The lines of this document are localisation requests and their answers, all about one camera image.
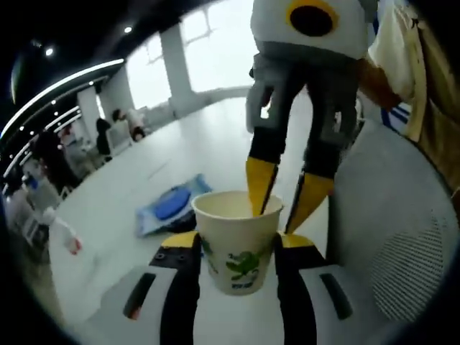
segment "paper cup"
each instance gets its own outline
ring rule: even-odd
[[[248,192],[207,193],[192,201],[198,233],[217,288],[248,295],[261,288],[278,230],[281,200],[270,197],[263,216],[253,217]]]

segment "black circle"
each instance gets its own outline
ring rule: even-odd
[[[290,14],[290,22],[300,33],[320,37],[332,31],[331,16],[322,9],[314,6],[302,6]]]

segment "yellow circle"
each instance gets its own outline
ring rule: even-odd
[[[291,14],[294,12],[295,9],[298,9],[299,7],[302,6],[311,6],[311,7],[316,7],[318,9],[321,9],[327,13],[332,21],[332,29],[331,31],[327,34],[329,35],[330,33],[334,32],[334,30],[337,28],[339,25],[339,15],[334,11],[331,5],[329,5],[327,2],[324,2],[322,0],[295,0],[288,8],[286,12],[286,22],[297,31],[297,29],[293,26],[293,23],[290,21]]]

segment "green cartoon print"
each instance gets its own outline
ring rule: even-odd
[[[229,255],[233,262],[227,262],[226,266],[232,272],[238,273],[231,280],[240,280],[246,277],[250,272],[258,271],[261,254],[251,252],[242,252],[240,255]]]

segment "person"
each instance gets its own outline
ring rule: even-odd
[[[27,199],[27,192],[22,189],[22,169],[14,167],[4,178],[6,224],[10,231],[21,234],[23,223],[34,216],[32,206]]]
[[[98,151],[103,156],[110,155],[109,141],[107,140],[107,131],[111,125],[104,119],[98,119],[96,121],[96,129],[98,131],[98,137],[96,139],[96,146]]]
[[[32,156],[47,168],[48,178],[60,193],[63,188],[77,188],[81,180],[77,178],[65,159],[63,146],[58,136],[43,131],[35,142],[32,142]]]
[[[145,138],[145,132],[143,130],[144,124],[134,109],[130,109],[126,113],[122,113],[120,109],[117,109],[112,113],[112,119],[114,122],[127,120],[129,132],[135,142]]]
[[[412,106],[405,136],[440,172],[460,215],[460,87],[445,51],[414,7],[388,1],[358,71],[360,89],[377,105]]]

